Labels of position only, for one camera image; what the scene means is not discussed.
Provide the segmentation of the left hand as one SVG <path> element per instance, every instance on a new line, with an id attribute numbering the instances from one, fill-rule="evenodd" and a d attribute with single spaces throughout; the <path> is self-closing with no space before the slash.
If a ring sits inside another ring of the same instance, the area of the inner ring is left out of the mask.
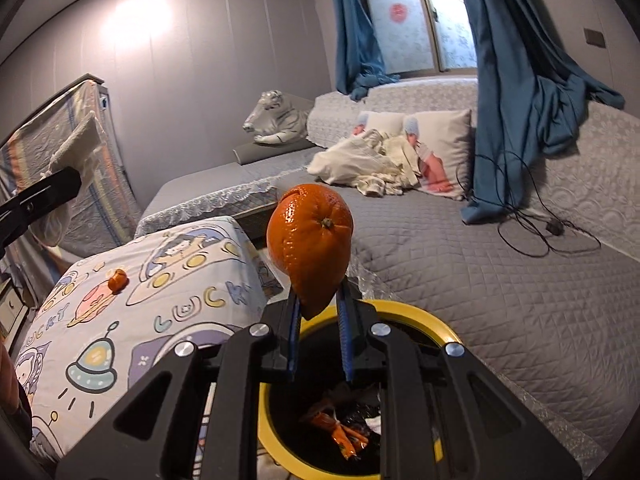
<path id="1" fill-rule="evenodd" d="M 1 345 L 0 403 L 17 437 L 29 448 L 32 440 L 32 410 L 4 344 Z"/>

